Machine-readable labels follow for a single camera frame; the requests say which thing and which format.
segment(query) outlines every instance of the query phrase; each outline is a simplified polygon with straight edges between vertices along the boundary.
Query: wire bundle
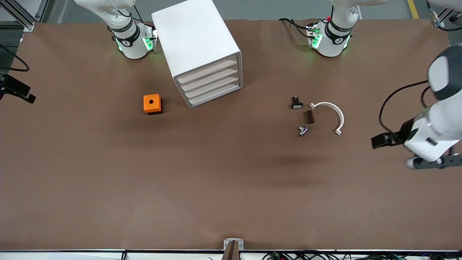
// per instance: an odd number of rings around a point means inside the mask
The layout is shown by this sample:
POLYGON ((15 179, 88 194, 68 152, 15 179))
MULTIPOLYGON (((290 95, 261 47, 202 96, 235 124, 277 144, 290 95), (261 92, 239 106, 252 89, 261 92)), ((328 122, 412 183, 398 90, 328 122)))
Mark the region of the wire bundle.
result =
MULTIPOLYGON (((444 255, 441 254, 431 254, 427 252, 410 252, 408 254, 394 254, 391 252, 377 252, 375 254, 370 254, 366 257, 355 258, 354 260, 408 260, 406 257, 409 256, 420 256, 420 257, 428 257, 430 260, 448 260, 448 259, 455 259, 460 260, 457 255, 459 252, 455 254, 448 254, 445 253, 444 255)), ((352 256, 350 253, 341 253, 341 252, 323 252, 317 250, 304 250, 304 251, 293 251, 293 252, 271 252, 263 256, 262 260, 313 260, 314 258, 319 257, 321 260, 352 260, 352 256), (289 254, 295 254, 296 257, 293 258, 289 254)))
POLYGON ((315 37, 313 37, 313 36, 309 36, 309 35, 304 34, 300 29, 306 30, 306 27, 313 26, 316 22, 311 23, 311 24, 306 25, 306 26, 301 26, 301 25, 296 24, 295 21, 294 21, 293 19, 290 19, 290 20, 289 20, 289 19, 287 19, 287 18, 281 18, 281 19, 278 19, 278 21, 287 21, 287 22, 289 22, 290 24, 292 24, 293 26, 295 26, 295 28, 297 29, 298 32, 300 32, 301 35, 303 35, 303 36, 305 36, 305 37, 307 37, 307 38, 310 38, 310 39, 314 39, 314 38, 315 38, 315 37))

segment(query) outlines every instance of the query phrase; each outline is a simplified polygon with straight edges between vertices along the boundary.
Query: orange box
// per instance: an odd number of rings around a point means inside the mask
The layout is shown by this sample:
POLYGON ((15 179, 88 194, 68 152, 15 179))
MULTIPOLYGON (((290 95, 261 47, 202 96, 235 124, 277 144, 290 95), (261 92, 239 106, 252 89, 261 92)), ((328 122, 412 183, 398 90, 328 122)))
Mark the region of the orange box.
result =
POLYGON ((160 98, 159 94, 144 96, 143 103, 144 111, 148 115, 158 115, 164 112, 162 107, 162 98, 160 98))

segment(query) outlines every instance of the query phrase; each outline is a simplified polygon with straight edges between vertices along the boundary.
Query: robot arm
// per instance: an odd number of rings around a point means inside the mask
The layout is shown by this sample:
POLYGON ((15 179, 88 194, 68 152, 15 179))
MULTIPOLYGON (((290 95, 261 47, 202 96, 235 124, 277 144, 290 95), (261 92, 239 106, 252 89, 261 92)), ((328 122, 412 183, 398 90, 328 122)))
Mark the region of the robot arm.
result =
POLYGON ((314 26, 315 39, 310 46, 326 57, 339 55, 350 39, 350 33, 359 19, 357 6, 377 6, 388 0, 330 0, 332 2, 331 20, 314 26))
POLYGON ((462 166, 462 155, 452 149, 462 139, 462 45, 436 57, 428 69, 428 83, 439 101, 405 122, 399 132, 372 138, 372 146, 404 144, 415 155, 407 161, 411 169, 462 166))
POLYGON ((119 50, 127 58, 140 59, 155 48, 157 31, 152 26, 133 21, 126 8, 135 0, 74 0, 103 19, 115 35, 119 50))

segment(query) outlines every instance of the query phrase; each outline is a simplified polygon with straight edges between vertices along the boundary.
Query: green led light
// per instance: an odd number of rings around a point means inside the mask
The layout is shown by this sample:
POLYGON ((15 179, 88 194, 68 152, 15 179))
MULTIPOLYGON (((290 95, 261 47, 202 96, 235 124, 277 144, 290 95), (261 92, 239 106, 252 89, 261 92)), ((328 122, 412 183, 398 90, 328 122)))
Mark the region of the green led light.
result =
POLYGON ((322 40, 322 34, 318 34, 318 37, 316 37, 316 39, 313 40, 313 48, 317 49, 319 47, 319 43, 321 42, 322 40))
POLYGON ((150 43, 151 40, 143 38, 143 42, 145 43, 147 50, 152 50, 152 43, 150 43))
POLYGON ((347 45, 348 45, 348 40, 349 40, 349 39, 350 39, 350 37, 348 36, 348 38, 347 38, 346 41, 345 41, 345 45, 343 46, 343 48, 346 48, 346 47, 347 47, 347 45))
POLYGON ((122 50, 122 47, 120 46, 119 40, 117 40, 117 38, 115 39, 115 42, 116 42, 117 45, 119 46, 119 50, 120 50, 120 51, 123 51, 123 50, 122 50))

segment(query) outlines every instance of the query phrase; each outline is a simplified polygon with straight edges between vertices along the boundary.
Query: semicircular white plastic part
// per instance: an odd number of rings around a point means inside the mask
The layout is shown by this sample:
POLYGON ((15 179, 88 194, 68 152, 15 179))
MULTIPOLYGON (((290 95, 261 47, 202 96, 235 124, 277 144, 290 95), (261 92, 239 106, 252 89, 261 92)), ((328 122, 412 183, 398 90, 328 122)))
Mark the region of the semicircular white plastic part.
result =
POLYGON ((311 108, 315 108, 317 106, 320 106, 320 105, 324 105, 324 106, 328 106, 330 108, 332 108, 333 110, 335 110, 335 112, 337 112, 337 114, 339 114, 339 117, 340 117, 340 126, 335 130, 335 133, 337 135, 341 135, 342 132, 340 131, 340 129, 343 127, 343 124, 345 122, 345 117, 343 116, 343 112, 342 110, 340 110, 340 108, 332 103, 329 103, 329 102, 320 102, 320 103, 317 103, 316 105, 311 103, 310 104, 310 107, 311 108))

